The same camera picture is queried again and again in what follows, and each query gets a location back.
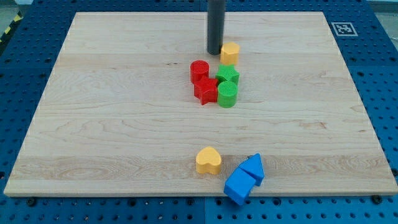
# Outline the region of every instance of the blue perforated surface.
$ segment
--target blue perforated surface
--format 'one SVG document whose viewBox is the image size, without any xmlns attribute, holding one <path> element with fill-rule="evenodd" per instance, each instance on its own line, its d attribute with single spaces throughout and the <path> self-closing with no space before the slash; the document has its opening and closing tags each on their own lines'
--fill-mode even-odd
<svg viewBox="0 0 398 224">
<path fill-rule="evenodd" d="M 323 11 L 351 22 L 357 37 L 335 39 L 387 159 L 398 168 L 398 53 L 362 0 L 229 0 L 228 11 Z M 204 0 L 36 0 L 0 57 L 0 189 L 29 127 L 77 11 L 206 11 Z M 398 197 L 7 198 L 0 223 L 397 223 Z"/>
</svg>

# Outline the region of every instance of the green star block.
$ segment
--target green star block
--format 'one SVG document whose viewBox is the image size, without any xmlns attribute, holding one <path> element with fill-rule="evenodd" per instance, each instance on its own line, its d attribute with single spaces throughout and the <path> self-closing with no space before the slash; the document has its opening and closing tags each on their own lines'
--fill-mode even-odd
<svg viewBox="0 0 398 224">
<path fill-rule="evenodd" d="M 218 79 L 218 83 L 231 81 L 238 85 L 239 72 L 235 70 L 234 65 L 220 64 L 218 67 L 218 72 L 216 74 L 216 79 Z"/>
<path fill-rule="evenodd" d="M 238 86 L 231 82 L 225 81 L 218 85 L 217 103 L 224 108 L 233 107 L 238 96 Z"/>
</svg>

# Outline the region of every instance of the green cylinder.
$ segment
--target green cylinder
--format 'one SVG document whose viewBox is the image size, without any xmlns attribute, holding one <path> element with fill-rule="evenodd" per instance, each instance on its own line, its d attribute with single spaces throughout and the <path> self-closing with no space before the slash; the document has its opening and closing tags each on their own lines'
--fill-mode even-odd
<svg viewBox="0 0 398 224">
<path fill-rule="evenodd" d="M 230 108 L 236 103 L 238 96 L 238 86 L 231 82 L 225 81 L 218 85 L 218 98 L 217 102 L 221 107 Z"/>
</svg>

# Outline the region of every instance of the yellow heart block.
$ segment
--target yellow heart block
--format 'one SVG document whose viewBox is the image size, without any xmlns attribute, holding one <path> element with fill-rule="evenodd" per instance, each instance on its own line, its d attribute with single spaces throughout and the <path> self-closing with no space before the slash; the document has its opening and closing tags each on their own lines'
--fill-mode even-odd
<svg viewBox="0 0 398 224">
<path fill-rule="evenodd" d="M 206 147 L 197 154 L 197 172 L 199 174 L 219 174 L 221 156 L 213 147 Z"/>
</svg>

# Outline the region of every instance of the red cylinder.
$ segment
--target red cylinder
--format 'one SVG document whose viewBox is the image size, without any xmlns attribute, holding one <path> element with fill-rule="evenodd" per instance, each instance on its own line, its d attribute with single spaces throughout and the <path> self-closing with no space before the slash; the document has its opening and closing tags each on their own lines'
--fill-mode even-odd
<svg viewBox="0 0 398 224">
<path fill-rule="evenodd" d="M 195 83 L 202 77 L 209 77 L 209 64 L 203 60 L 196 60 L 191 63 L 191 82 Z"/>
</svg>

